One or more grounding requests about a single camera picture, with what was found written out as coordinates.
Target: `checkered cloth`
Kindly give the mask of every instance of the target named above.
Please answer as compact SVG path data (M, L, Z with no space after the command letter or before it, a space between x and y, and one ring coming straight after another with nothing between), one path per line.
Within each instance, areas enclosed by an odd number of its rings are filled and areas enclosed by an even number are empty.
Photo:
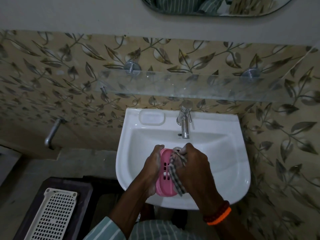
M184 146L183 148L181 147L175 147L173 149L173 153L170 156L170 162L169 162L169 173L170 173L170 178L175 186L175 191L182 196L185 194L187 191L182 185L182 182L179 180L178 175L176 174L176 169L179 167L185 167L187 159L184 157L185 150Z

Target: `sink basin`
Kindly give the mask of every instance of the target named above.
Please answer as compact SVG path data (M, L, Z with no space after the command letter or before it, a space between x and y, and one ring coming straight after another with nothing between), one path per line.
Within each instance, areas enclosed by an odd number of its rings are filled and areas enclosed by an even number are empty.
M162 123L142 124L139 113L146 110L145 114L152 120L161 117ZM179 111L127 108L115 164L122 188L126 190L139 174L155 145L163 144L172 149L190 142L207 155L221 196L230 204L242 199L250 186L250 167L238 116L191 112L190 139L182 139L181 126L176 122L178 114ZM188 193L182 197L155 194L146 202L166 208L198 210Z

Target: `person's left hand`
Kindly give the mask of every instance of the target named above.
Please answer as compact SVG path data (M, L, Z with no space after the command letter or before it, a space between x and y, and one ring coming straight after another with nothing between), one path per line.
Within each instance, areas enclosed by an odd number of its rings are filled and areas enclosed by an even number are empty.
M160 169L160 151L164 147L164 145L156 145L154 147L140 172L140 177L146 182L148 187L148 197L156 193L156 182L159 177Z

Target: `bracelet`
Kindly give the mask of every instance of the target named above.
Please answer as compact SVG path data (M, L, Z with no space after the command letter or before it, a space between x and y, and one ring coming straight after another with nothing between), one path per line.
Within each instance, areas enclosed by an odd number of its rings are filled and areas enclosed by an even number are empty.
M219 207L217 212L212 216L204 216L203 220L209 225L217 225L222 222L231 212L230 204L227 200Z

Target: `perforated white tray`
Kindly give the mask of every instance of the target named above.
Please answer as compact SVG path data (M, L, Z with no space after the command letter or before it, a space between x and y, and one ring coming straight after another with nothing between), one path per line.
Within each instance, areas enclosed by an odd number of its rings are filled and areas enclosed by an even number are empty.
M77 202L77 192L47 188L24 240L62 240Z

